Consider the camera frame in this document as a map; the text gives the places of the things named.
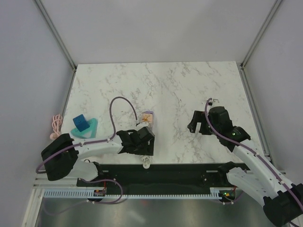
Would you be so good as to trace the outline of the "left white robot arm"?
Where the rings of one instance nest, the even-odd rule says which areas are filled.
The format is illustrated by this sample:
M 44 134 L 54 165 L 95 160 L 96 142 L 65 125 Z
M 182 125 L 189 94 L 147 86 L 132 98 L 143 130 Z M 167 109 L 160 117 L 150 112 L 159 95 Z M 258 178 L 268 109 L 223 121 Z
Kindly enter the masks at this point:
M 153 156 L 155 135 L 145 126 L 139 130 L 118 131 L 116 136 L 105 141 L 92 139 L 75 140 L 65 133 L 55 139 L 42 152 L 41 157 L 49 181 L 65 177 L 84 179 L 93 186 L 104 181 L 97 163 L 85 162 L 89 157 L 104 154 L 132 154 Z

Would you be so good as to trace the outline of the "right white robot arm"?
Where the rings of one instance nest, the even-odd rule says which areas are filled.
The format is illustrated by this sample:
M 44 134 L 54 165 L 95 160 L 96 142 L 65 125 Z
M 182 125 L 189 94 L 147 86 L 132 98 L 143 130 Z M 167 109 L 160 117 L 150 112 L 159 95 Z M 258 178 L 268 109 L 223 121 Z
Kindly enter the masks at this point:
M 252 174 L 246 173 L 228 162 L 219 167 L 217 181 L 222 186 L 232 184 L 253 198 L 262 208 L 270 222 L 281 227 L 303 214 L 303 185 L 294 184 L 278 171 L 259 152 L 250 135 L 239 126 L 234 126 L 228 111 L 216 106 L 204 111 L 194 111 L 188 124 L 191 133 L 215 135 L 219 142 L 240 158 Z

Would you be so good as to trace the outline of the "purple power strip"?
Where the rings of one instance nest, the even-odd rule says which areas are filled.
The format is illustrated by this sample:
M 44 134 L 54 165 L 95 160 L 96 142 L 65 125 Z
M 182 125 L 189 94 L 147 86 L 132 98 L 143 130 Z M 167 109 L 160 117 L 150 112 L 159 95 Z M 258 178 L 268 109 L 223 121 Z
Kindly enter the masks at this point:
M 149 128 L 153 127 L 154 122 L 154 112 L 153 111 L 145 111 L 141 115 L 141 122 L 147 123 Z

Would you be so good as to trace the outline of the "blue cube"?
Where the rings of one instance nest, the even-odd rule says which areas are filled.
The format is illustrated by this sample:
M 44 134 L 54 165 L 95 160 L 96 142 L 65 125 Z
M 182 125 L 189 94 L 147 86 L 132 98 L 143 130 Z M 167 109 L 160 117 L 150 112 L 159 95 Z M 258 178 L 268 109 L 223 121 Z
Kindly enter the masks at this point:
M 83 114 L 80 114 L 73 118 L 73 123 L 78 131 L 82 132 L 89 128 L 89 123 Z

